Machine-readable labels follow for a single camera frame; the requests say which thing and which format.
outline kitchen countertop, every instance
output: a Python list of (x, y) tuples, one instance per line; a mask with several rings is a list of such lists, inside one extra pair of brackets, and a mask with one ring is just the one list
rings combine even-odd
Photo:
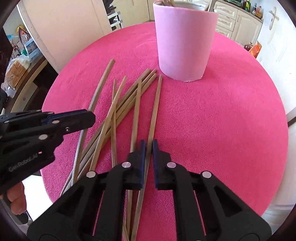
[(226, 2), (224, 0), (213, 0), (212, 3), (211, 3), (211, 5), (209, 6), (209, 11), (210, 12), (213, 12), (214, 11), (214, 6), (215, 6), (216, 2), (222, 2), (222, 3), (226, 4), (226, 5), (229, 5), (231, 7), (237, 8), (238, 10), (245, 12), (246, 14), (252, 16), (254, 19), (258, 20), (261, 23), (263, 23), (263, 21), (264, 21), (263, 19), (259, 19), (258, 17), (254, 16), (252, 13), (247, 12), (247, 11), (243, 10), (242, 8), (240, 8), (240, 7), (238, 7), (238, 6), (234, 5), (234, 4), (231, 4), (229, 2)]

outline human hand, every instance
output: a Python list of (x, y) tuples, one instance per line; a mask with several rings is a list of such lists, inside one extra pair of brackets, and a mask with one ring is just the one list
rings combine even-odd
[(27, 202), (25, 196), (25, 187), (22, 182), (7, 191), (7, 198), (11, 201), (10, 209), (14, 215), (20, 215), (27, 209)]

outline metal pin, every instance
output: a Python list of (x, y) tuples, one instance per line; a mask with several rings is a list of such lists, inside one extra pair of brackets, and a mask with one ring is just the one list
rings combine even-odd
[(175, 168), (176, 166), (177, 166), (176, 163), (174, 163), (172, 161), (167, 163), (168, 168)]
[(202, 173), (202, 176), (204, 178), (210, 178), (212, 176), (212, 174), (210, 172), (208, 172), (208, 171), (205, 171), (205, 172)]
[(93, 178), (93, 177), (96, 176), (96, 172), (94, 172), (94, 171), (89, 171), (89, 172), (86, 174), (86, 176), (87, 176), (88, 178)]
[(38, 137), (39, 140), (45, 140), (48, 137), (46, 134), (42, 134)]
[(122, 167), (124, 167), (124, 168), (129, 168), (129, 167), (131, 167), (131, 163), (128, 162), (128, 161), (123, 162), (121, 165), (122, 165)]

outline pink container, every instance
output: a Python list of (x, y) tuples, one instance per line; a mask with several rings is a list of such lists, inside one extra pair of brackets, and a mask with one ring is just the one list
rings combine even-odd
[(218, 13), (206, 12), (191, 2), (175, 1), (175, 7), (154, 2), (159, 67), (180, 81), (202, 78), (215, 35)]

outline pink tablecloth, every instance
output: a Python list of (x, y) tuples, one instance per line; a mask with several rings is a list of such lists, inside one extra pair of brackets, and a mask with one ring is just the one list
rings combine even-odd
[[(156, 68), (161, 73), (154, 23), (116, 31), (77, 54), (54, 82), (43, 111), (87, 109), (112, 58), (116, 63), (94, 112), (96, 123), (89, 130), (88, 139), (106, 117), (114, 78), (122, 80), (124, 75), (128, 76), (125, 93), (146, 68)], [(147, 140), (156, 84), (157, 81), (141, 99), (138, 141)], [(129, 152), (132, 118), (133, 111), (117, 128), (120, 162)], [(42, 170), (52, 201), (58, 199), (72, 169), (78, 137), (79, 133), (65, 136), (55, 151), (55, 162)], [(184, 83), (164, 76), (155, 138), (173, 161), (192, 172), (213, 172), (260, 215), (269, 205), (284, 172), (288, 134), (279, 94), (255, 58), (220, 34), (215, 35), (201, 80)], [(108, 142), (96, 171), (101, 173), (110, 168)], [(175, 240), (174, 219), (172, 193), (156, 191), (150, 165), (137, 240)]]

